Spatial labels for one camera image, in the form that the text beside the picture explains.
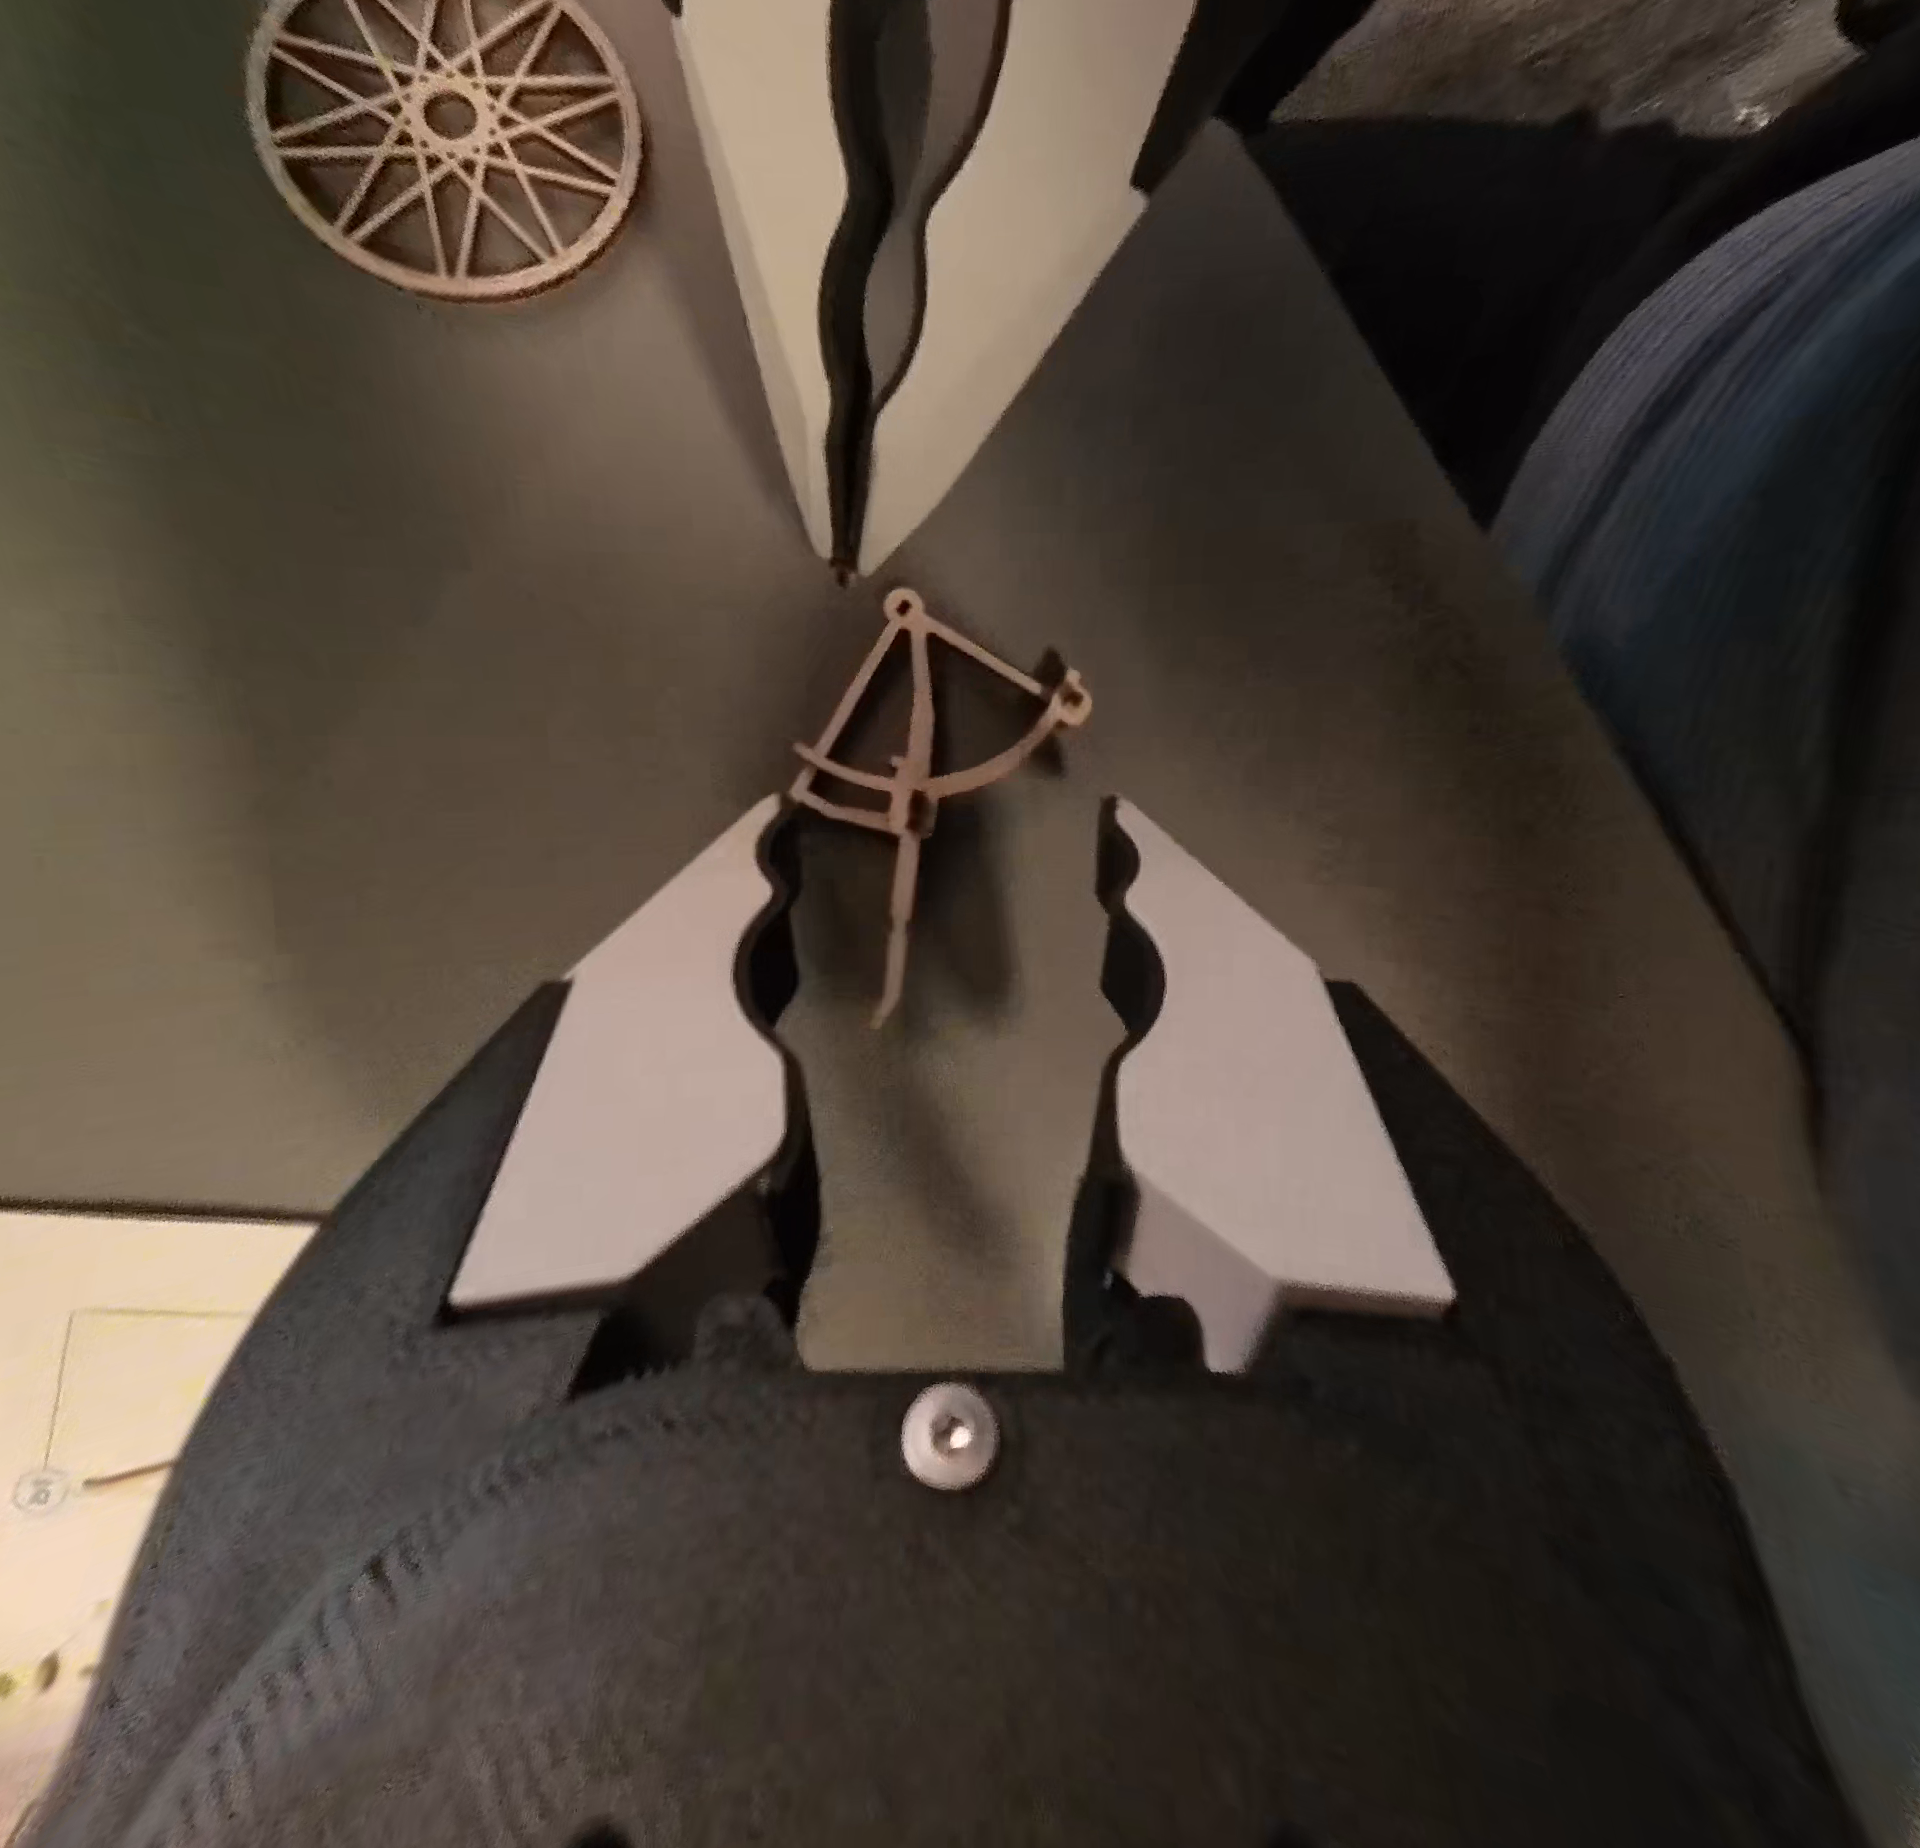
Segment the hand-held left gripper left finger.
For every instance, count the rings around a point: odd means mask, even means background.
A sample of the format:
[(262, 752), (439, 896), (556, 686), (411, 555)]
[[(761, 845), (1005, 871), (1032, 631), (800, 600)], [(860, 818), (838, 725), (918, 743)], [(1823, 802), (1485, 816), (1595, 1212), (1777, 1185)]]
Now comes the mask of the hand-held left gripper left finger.
[(782, 806), (749, 806), (568, 972), (449, 1307), (623, 1286), (773, 1161), (788, 1075), (737, 970)]

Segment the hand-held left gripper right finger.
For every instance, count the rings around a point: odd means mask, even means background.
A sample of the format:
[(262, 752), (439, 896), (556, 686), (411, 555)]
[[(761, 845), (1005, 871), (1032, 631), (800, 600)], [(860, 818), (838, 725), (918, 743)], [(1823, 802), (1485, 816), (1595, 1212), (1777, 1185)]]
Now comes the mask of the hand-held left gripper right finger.
[(1143, 943), (1114, 1075), (1118, 1279), (1184, 1303), (1214, 1373), (1296, 1309), (1443, 1316), (1453, 1279), (1323, 972), (1137, 804), (1111, 797), (1101, 829), (1111, 937)]

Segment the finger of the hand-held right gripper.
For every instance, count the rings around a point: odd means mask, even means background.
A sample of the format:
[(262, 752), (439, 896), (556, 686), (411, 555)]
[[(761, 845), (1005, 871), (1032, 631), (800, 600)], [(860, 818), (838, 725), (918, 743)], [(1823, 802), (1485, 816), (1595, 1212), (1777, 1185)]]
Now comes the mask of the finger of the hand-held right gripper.
[(857, 567), (948, 495), (1139, 220), (1197, 0), (926, 0), (881, 49), (904, 170), (865, 294)]
[(679, 0), (676, 46), (779, 461), (813, 551), (871, 566), (855, 72), (871, 0)]

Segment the wooden model frame part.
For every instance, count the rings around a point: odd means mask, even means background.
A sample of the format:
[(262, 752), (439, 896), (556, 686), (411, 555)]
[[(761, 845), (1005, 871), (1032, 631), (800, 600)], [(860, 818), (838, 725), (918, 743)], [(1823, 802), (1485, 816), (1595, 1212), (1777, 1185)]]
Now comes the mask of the wooden model frame part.
[[(999, 752), (958, 767), (939, 767), (937, 651), (968, 661), (1026, 704), (1020, 733)], [(908, 675), (901, 745), (881, 767), (848, 762), (839, 745), (896, 653)], [(885, 925), (869, 1027), (885, 1027), (904, 993), (921, 856), (942, 808), (1015, 776), (1061, 733), (1092, 718), (1092, 688), (1067, 661), (1051, 671), (1023, 670), (996, 656), (973, 635), (936, 615), (908, 585), (880, 600), (880, 627), (852, 679), (842, 688), (823, 728), (791, 743), (795, 774), (785, 800), (818, 818), (884, 835), (892, 844)]]

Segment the wooden spoked wheel part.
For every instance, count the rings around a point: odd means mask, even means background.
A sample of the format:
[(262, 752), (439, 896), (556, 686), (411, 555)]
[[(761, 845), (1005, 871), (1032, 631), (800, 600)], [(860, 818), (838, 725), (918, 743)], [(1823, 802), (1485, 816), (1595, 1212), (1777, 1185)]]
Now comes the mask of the wooden spoked wheel part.
[(584, 272), (650, 153), (635, 86), (578, 0), (270, 0), (246, 115), (268, 180), (327, 252), (455, 303)]

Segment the paper instruction sheet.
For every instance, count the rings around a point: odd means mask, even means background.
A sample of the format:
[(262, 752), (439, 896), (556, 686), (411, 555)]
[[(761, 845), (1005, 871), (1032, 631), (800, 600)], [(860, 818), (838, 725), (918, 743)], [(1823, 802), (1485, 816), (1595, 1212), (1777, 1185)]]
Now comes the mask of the paper instruction sheet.
[(80, 1715), (157, 1498), (310, 1218), (1, 1213), (4, 1811)]

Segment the person's blue trouser leg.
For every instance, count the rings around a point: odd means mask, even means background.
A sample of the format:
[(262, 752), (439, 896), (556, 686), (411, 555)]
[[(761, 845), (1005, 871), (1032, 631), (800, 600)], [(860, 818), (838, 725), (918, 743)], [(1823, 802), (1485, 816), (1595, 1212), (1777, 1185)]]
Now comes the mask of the person's blue trouser leg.
[(1616, 327), (1496, 537), (1777, 1037), (1653, 1291), (1777, 1544), (1915, 1583), (1915, 139)]

